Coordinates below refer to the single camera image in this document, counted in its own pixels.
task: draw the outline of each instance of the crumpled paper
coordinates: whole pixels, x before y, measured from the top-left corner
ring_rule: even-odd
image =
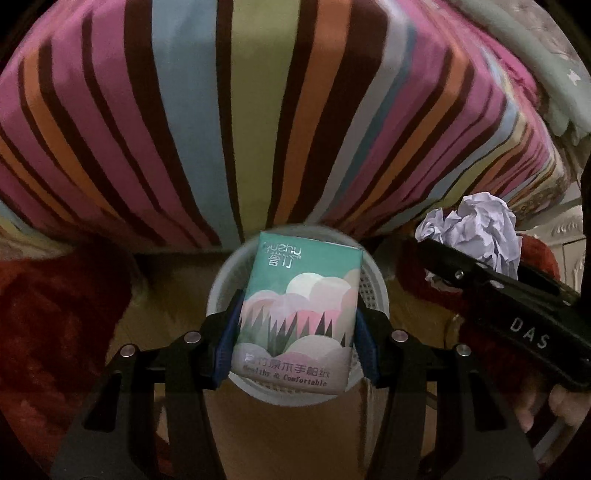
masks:
[[[490,193],[464,197],[457,211],[446,218],[442,209],[429,212],[415,238],[419,242],[431,238],[517,279],[521,237],[515,233],[515,215],[503,200]],[[434,275],[429,273],[426,280],[434,284]]]

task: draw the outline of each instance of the striped bedsheet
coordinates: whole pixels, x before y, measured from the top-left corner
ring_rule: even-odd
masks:
[[[363,238],[481,191],[526,218],[568,174],[463,22],[433,0],[60,0],[0,76],[0,235]]]

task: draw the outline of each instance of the mesh basket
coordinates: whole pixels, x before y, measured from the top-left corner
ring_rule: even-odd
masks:
[[[300,236],[362,248],[355,240],[343,233],[320,225],[285,225],[270,231],[282,235]],[[236,290],[246,289],[257,245],[258,237],[256,236],[236,250],[222,265],[209,292],[207,315],[225,310]],[[369,308],[381,310],[389,316],[386,284],[374,259],[365,251],[363,252],[359,293]],[[353,349],[347,390],[354,387],[362,378],[363,371],[357,352]],[[321,403],[335,397],[334,395],[306,393],[279,385],[266,384],[239,377],[234,373],[230,373],[230,379],[249,395],[274,405],[298,407]]]

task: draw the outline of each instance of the metal screw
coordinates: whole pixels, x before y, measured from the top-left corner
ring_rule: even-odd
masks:
[[[408,334],[404,330],[394,330],[392,340],[398,343],[404,343],[408,340]]]
[[[502,290],[503,288],[505,288],[505,286],[501,282],[496,280],[489,280],[489,283],[497,290]]]
[[[124,345],[121,350],[119,351],[121,356],[128,358],[135,353],[135,347],[133,345]]]
[[[456,347],[456,352],[460,356],[470,356],[472,354],[472,349],[469,346],[460,343],[460,345]]]
[[[184,340],[186,343],[199,343],[201,341],[201,333],[199,332],[187,332],[185,333]]]

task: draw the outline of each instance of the tissue pack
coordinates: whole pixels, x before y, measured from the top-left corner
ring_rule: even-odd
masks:
[[[294,390],[344,392],[362,255],[358,248],[262,232],[232,371]]]

